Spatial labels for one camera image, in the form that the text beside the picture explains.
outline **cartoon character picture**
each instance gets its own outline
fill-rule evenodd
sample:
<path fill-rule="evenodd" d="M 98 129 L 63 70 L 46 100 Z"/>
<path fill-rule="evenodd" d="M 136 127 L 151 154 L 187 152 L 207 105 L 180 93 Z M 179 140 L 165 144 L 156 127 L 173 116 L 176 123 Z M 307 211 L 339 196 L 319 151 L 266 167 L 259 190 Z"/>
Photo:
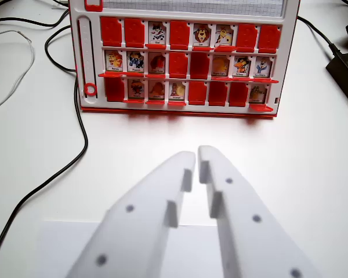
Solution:
<path fill-rule="evenodd" d="M 106 51 L 106 70 L 122 71 L 122 55 L 117 50 Z"/>
<path fill-rule="evenodd" d="M 165 96 L 165 87 L 161 82 L 150 81 L 150 92 L 148 99 L 150 100 L 163 100 Z"/>
<path fill-rule="evenodd" d="M 152 44 L 166 44 L 166 27 L 162 22 L 150 21 L 148 23 L 148 36 Z"/>
<path fill-rule="evenodd" d="M 214 55 L 212 76 L 227 76 L 230 61 L 226 56 Z"/>
<path fill-rule="evenodd" d="M 250 61 L 247 57 L 235 57 L 235 64 L 232 76 L 249 75 Z"/>
<path fill-rule="evenodd" d="M 141 80 L 129 79 L 128 98 L 144 99 L 144 84 Z"/>
<path fill-rule="evenodd" d="M 171 93 L 169 100 L 184 101 L 184 95 L 186 93 L 186 87 L 181 82 L 171 84 Z"/>
<path fill-rule="evenodd" d="M 128 71 L 144 71 L 144 57 L 140 52 L 128 52 Z"/>
<path fill-rule="evenodd" d="M 217 38 L 215 42 L 215 47 L 219 45 L 232 44 L 233 30 L 229 25 L 217 25 L 215 35 Z"/>
<path fill-rule="evenodd" d="M 151 74 L 164 74 L 165 73 L 165 57 L 162 53 L 150 52 L 149 55 Z"/>
<path fill-rule="evenodd" d="M 263 85 L 254 86 L 250 92 L 249 103 L 261 103 L 266 101 L 266 88 Z"/>
<path fill-rule="evenodd" d="M 206 24 L 194 24 L 193 29 L 193 45 L 209 46 L 210 45 L 210 29 Z"/>
<path fill-rule="evenodd" d="M 255 63 L 254 77 L 269 77 L 272 62 L 269 57 L 257 57 Z"/>

